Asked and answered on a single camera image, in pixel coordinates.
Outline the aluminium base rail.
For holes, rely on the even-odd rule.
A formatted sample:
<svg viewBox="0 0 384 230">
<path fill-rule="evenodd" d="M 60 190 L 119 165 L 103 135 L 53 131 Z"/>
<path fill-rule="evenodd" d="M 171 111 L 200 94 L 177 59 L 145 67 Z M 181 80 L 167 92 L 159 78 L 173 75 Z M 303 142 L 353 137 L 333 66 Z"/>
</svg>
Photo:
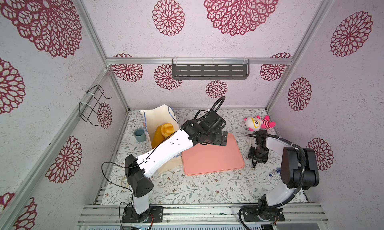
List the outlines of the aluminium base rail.
<svg viewBox="0 0 384 230">
<path fill-rule="evenodd" d="M 128 217 L 129 226 L 134 225 L 130 214 L 124 213 L 125 205 L 86 205 L 84 206 L 77 226 L 122 226 L 120 220 Z M 237 225 L 245 222 L 251 227 L 264 224 L 257 215 L 250 211 L 238 214 L 242 204 L 196 204 L 196 205 L 151 205 L 150 212 L 155 217 L 148 218 L 142 224 L 154 223 L 156 227 L 165 225 Z M 282 207 L 282 213 L 273 217 L 270 224 L 277 226 L 287 224 L 329 224 L 329 220 L 320 204 L 293 203 Z"/>
</svg>

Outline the teal ceramic cup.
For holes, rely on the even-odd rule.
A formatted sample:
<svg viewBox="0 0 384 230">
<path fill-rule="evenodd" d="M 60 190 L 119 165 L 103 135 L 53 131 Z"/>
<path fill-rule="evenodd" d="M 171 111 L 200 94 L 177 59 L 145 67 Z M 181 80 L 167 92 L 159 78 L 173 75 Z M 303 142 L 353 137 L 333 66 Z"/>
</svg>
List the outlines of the teal ceramic cup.
<svg viewBox="0 0 384 230">
<path fill-rule="evenodd" d="M 147 140 L 145 129 L 137 128 L 136 130 L 134 130 L 134 137 L 139 143 L 145 142 Z"/>
</svg>

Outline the grey wall shelf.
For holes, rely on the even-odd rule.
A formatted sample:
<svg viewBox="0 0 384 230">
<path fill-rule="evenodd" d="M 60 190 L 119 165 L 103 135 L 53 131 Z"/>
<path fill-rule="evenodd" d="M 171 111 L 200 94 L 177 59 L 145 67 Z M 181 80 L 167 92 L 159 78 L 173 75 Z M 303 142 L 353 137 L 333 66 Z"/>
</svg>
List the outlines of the grey wall shelf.
<svg viewBox="0 0 384 230">
<path fill-rule="evenodd" d="M 250 65 L 243 64 L 179 64 L 172 59 L 174 80 L 246 80 Z"/>
</svg>

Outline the blue checkered paper bag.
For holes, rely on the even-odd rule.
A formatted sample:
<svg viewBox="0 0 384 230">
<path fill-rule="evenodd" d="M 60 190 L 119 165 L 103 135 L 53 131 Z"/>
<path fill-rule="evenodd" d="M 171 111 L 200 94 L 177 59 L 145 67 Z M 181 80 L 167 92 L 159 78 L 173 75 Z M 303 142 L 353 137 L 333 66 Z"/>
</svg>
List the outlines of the blue checkered paper bag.
<svg viewBox="0 0 384 230">
<path fill-rule="evenodd" d="M 140 113 L 146 131 L 147 142 L 150 144 L 151 150 L 153 150 L 152 139 L 157 127 L 162 126 L 165 123 L 171 123 L 174 126 L 175 131 L 180 129 L 175 112 L 167 105 L 162 105 L 152 110 L 141 110 Z"/>
</svg>

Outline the pink white plush toy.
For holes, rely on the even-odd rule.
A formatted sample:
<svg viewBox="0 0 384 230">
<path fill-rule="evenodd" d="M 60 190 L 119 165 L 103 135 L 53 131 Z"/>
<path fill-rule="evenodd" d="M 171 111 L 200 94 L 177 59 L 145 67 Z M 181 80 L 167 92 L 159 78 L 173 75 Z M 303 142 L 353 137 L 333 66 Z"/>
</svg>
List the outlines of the pink white plush toy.
<svg viewBox="0 0 384 230">
<path fill-rule="evenodd" d="M 272 122 L 270 116 L 261 116 L 248 117 L 244 118 L 246 128 L 251 132 L 257 132 L 259 130 L 267 130 L 274 128 L 276 126 L 275 122 Z"/>
</svg>

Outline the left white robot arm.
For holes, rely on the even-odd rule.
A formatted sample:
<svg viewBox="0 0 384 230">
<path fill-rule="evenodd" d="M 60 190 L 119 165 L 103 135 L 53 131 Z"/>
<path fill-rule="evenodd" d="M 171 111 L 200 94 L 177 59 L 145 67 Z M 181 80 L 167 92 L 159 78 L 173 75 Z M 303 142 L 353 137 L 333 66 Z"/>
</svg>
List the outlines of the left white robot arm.
<svg viewBox="0 0 384 230">
<path fill-rule="evenodd" d="M 135 213 L 141 215 L 149 210 L 149 193 L 154 188 L 150 177 L 173 157 L 197 144 L 226 146 L 225 125 L 226 121 L 217 112 L 209 111 L 198 119 L 186 121 L 155 149 L 138 157 L 126 157 L 125 176 L 132 191 Z"/>
</svg>

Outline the pink plastic tray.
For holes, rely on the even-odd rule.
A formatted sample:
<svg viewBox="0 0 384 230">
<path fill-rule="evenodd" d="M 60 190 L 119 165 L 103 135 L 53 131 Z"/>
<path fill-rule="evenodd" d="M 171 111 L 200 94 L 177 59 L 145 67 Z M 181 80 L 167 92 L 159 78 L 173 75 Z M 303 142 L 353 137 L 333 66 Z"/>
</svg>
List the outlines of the pink plastic tray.
<svg viewBox="0 0 384 230">
<path fill-rule="evenodd" d="M 184 173 L 188 176 L 242 169 L 245 161 L 233 134 L 227 145 L 201 145 L 182 152 Z"/>
</svg>

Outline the long baguette bread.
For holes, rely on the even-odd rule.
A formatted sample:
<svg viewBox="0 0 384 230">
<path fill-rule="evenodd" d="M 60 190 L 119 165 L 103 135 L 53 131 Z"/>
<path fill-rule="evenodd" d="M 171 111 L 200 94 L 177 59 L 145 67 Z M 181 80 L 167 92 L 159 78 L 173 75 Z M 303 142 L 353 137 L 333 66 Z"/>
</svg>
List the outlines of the long baguette bread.
<svg viewBox="0 0 384 230">
<path fill-rule="evenodd" d="M 162 126 L 157 127 L 154 137 L 152 139 L 152 149 L 155 149 L 164 141 L 165 137 L 162 134 Z"/>
</svg>

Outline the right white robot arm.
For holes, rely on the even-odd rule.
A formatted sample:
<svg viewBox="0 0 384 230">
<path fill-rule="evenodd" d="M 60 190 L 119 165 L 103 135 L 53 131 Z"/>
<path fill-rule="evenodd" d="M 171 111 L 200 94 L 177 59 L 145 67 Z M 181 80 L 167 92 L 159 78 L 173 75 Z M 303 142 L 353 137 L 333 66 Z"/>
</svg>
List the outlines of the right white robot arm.
<svg viewBox="0 0 384 230">
<path fill-rule="evenodd" d="M 256 139 L 256 151 L 267 154 L 272 150 L 282 156 L 281 181 L 271 192 L 259 199 L 259 207 L 263 209 L 281 207 L 294 199 L 300 191 L 319 184 L 319 170 L 314 150 L 302 148 L 264 130 L 248 134 L 248 137 Z"/>
</svg>

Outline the blue marker pen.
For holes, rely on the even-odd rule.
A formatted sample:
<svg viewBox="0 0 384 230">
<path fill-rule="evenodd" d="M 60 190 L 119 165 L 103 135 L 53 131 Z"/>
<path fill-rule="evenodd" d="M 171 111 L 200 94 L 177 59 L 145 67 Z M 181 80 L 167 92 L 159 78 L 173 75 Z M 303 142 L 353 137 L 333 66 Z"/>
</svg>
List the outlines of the blue marker pen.
<svg viewBox="0 0 384 230">
<path fill-rule="evenodd" d="M 276 169 L 276 170 L 273 170 L 272 172 L 269 173 L 269 177 L 276 177 L 280 174 L 281 172 L 281 169 Z"/>
</svg>

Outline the small bundt cake bread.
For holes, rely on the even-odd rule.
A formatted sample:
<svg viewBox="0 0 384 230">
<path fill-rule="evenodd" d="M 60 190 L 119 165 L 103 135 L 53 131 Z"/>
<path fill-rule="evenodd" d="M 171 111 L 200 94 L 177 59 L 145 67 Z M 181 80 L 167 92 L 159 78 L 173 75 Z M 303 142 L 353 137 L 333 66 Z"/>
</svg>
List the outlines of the small bundt cake bread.
<svg viewBox="0 0 384 230">
<path fill-rule="evenodd" d="M 161 126 L 161 134 L 164 138 L 169 137 L 174 132 L 174 126 L 171 123 L 165 123 Z"/>
</svg>

